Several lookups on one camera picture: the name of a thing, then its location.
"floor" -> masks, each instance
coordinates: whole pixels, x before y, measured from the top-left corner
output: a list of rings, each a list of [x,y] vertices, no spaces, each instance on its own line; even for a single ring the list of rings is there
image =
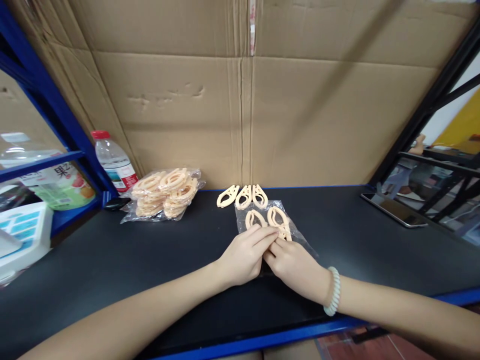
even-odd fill
[[[468,306],[467,309],[480,314],[480,304]],[[364,331],[365,328],[358,328],[319,338],[322,360],[435,360],[415,345],[393,334],[354,344],[351,336]]]

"smartphone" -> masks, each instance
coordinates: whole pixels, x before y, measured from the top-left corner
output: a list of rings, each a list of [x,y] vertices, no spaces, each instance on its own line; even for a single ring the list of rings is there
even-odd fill
[[[415,211],[384,195],[363,193],[361,197],[407,228],[422,228],[428,225]]]

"red bottle cap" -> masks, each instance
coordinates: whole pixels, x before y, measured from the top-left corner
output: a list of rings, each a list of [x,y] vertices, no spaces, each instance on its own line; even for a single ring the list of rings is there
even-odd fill
[[[110,134],[108,131],[103,131],[103,130],[95,130],[91,132],[91,136],[94,139],[109,139]]]

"cardboard box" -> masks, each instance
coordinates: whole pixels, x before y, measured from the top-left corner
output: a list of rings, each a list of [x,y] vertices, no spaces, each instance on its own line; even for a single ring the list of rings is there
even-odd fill
[[[477,14],[422,0],[8,3],[86,131],[110,131],[141,174],[200,167],[211,189],[366,183]]]

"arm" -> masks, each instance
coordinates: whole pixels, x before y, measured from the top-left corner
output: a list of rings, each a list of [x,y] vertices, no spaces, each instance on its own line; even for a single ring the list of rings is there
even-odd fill
[[[215,262],[116,302],[70,325],[21,360],[134,358],[166,328],[206,299],[258,276],[276,228],[252,226]]]
[[[287,286],[328,306],[332,275],[298,243],[277,239],[264,254]],[[428,343],[452,359],[480,358],[480,315],[395,288],[340,276],[338,312]]]

